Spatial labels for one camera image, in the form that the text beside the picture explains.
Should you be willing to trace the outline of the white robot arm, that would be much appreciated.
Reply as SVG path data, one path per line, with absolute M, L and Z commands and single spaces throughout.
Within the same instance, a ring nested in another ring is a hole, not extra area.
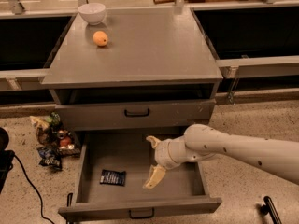
M 151 165 L 145 189 L 155 188 L 168 170 L 185 162 L 221 154 L 299 184 L 299 143 L 222 133 L 203 124 L 189 126 L 181 137 L 160 140 L 148 136 L 156 166 Z

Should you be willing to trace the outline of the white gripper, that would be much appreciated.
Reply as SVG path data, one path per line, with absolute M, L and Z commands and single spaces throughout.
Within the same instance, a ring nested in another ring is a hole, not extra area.
M 149 135 L 146 140 L 155 150 L 154 159 L 158 165 L 151 165 L 149 168 L 149 178 L 143 185 L 144 189 L 155 188 L 163 180 L 166 170 L 177 168 L 185 162 L 199 162 L 213 157 L 212 153 L 201 154 L 199 151 L 189 149 L 182 136 L 175 139 L 160 140 Z

